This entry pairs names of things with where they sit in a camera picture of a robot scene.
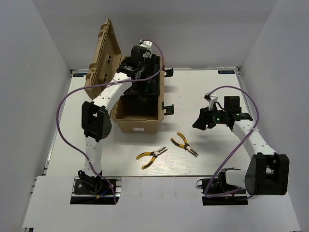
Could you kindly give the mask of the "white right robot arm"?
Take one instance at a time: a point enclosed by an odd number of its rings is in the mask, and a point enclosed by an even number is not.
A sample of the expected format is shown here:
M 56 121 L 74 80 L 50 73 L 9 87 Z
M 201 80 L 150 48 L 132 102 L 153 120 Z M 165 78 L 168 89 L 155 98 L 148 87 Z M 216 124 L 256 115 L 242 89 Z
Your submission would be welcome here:
M 209 105 L 200 109 L 193 128 L 202 131 L 218 124 L 226 125 L 239 138 L 250 157 L 247 170 L 220 166 L 205 187 L 206 197 L 219 197 L 245 190 L 249 195 L 285 195 L 288 187 L 290 161 L 285 154 L 271 148 L 256 128 L 248 113 L 242 112 L 238 96 L 226 96 L 224 106 L 217 96 L 207 94 Z

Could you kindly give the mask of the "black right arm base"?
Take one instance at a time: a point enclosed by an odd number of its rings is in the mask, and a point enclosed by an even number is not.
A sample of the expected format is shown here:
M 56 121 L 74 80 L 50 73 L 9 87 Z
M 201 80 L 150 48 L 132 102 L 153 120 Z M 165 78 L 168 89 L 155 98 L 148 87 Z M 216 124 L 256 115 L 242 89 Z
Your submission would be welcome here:
M 248 205 L 248 197 L 245 189 L 232 194 L 226 194 L 228 191 L 237 190 L 237 186 L 231 186 L 219 183 L 218 178 L 215 178 L 211 184 L 207 194 L 215 195 L 222 194 L 217 197 L 207 198 L 204 194 L 206 186 L 208 185 L 210 178 L 199 179 L 196 182 L 198 189 L 202 190 L 202 205 L 203 206 L 229 206 L 229 205 Z

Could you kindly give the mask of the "green stubby screwdriver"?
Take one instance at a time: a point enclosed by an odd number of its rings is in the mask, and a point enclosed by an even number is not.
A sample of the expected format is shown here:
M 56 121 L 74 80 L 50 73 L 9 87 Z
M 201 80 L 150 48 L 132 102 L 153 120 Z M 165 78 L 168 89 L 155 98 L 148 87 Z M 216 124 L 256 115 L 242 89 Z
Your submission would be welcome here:
M 152 91 L 152 84 L 148 83 L 142 88 L 142 93 L 151 93 Z

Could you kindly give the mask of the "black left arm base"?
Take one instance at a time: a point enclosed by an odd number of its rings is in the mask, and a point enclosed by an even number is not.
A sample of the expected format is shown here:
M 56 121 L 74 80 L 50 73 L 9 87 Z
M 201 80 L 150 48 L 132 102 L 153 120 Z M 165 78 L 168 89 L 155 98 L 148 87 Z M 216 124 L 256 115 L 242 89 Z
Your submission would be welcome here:
M 70 197 L 70 204 L 78 205 L 115 205 L 121 194 L 121 178 L 108 178 L 113 188 L 106 180 L 99 180 L 91 186 L 79 177 L 75 177 Z

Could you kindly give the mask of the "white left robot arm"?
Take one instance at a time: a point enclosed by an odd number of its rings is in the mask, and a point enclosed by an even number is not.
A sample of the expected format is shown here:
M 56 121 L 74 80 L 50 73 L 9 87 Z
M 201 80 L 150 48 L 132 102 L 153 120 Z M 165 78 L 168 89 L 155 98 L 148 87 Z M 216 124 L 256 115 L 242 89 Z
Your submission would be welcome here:
M 101 156 L 103 139 L 112 129 L 110 112 L 123 93 L 132 86 L 131 80 L 140 79 L 152 56 L 151 41 L 141 41 L 131 50 L 117 68 L 110 85 L 91 102 L 82 105 L 82 128 L 86 141 L 86 155 L 81 175 L 87 175 L 85 187 L 92 193 L 101 190 L 102 181 L 97 178 L 101 174 Z

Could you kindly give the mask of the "tan plastic toolbox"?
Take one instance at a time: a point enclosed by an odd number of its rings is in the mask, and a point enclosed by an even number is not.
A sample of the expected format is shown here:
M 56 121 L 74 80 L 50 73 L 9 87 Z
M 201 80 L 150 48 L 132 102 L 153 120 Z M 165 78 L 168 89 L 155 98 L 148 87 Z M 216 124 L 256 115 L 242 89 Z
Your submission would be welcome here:
M 110 85 L 117 68 L 123 59 L 129 56 L 122 55 L 112 22 L 107 20 L 100 28 L 96 52 L 85 78 L 85 91 L 91 101 Z M 164 117 L 174 114 L 174 105 L 164 105 L 164 81 L 166 77 L 173 76 L 173 69 L 166 70 L 162 55 L 157 56 L 161 57 L 158 72 L 147 79 L 131 80 L 131 82 L 148 81 L 159 74 L 159 96 L 126 97 L 123 93 L 111 109 L 110 118 L 123 133 L 157 133 Z

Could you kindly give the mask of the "yellow pliers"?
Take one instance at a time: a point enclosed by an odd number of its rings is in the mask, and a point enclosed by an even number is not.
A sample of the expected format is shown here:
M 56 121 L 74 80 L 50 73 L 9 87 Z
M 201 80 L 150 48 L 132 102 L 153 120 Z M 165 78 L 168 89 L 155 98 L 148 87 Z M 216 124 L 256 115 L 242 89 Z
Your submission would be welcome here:
M 151 156 L 150 161 L 147 164 L 142 166 L 142 169 L 145 170 L 145 169 L 149 168 L 154 163 L 154 161 L 157 159 L 158 156 L 160 156 L 161 154 L 163 154 L 166 151 L 167 151 L 167 147 L 165 146 L 165 147 L 162 147 L 162 148 L 160 148 L 156 151 L 143 152 L 143 153 L 136 156 L 136 160 L 139 160 L 140 158 L 143 158 L 145 156 Z
M 189 153 L 191 153 L 193 156 L 198 157 L 198 153 L 189 145 L 187 139 L 185 138 L 185 136 L 180 133 L 177 132 L 177 135 L 179 137 L 181 137 L 181 139 L 183 140 L 183 144 L 176 142 L 173 138 L 170 139 L 170 141 L 177 147 L 182 148 L 184 150 L 187 150 Z

